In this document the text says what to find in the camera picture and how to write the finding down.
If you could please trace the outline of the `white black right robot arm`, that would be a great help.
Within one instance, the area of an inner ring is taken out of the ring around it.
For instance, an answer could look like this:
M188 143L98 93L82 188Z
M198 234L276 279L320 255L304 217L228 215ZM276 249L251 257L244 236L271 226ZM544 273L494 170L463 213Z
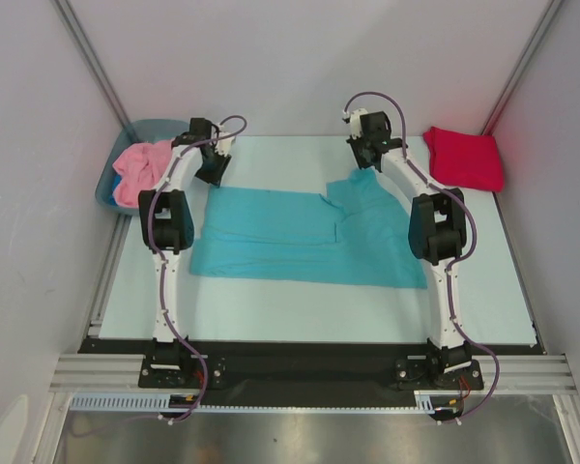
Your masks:
M439 389L458 386L472 364L472 347L464 338L459 302L457 263L467 243L464 196L444 188L420 167L402 137L393 138L383 111L345 111L350 145L358 167L374 168L390 179L411 202L408 241L420 261L432 311L426 359L419 380Z

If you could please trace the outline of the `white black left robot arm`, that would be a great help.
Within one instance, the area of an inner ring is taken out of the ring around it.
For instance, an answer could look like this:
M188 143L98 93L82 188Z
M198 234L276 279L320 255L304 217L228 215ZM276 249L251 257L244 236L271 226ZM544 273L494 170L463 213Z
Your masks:
M187 189L197 179L214 188L231 160L234 137L205 118L193 118L188 130L171 140L168 167L158 183L138 194L142 240L151 250L157 283L153 338L141 366L141 388L200 388L204 368L179 334L181 260L194 243Z

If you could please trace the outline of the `teal t-shirt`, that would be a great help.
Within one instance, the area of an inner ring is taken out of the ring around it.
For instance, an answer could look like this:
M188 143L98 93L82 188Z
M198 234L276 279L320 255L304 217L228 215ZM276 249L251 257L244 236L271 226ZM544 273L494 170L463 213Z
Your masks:
M374 170L323 194L210 191L189 270L197 276L426 288L408 243L409 216Z

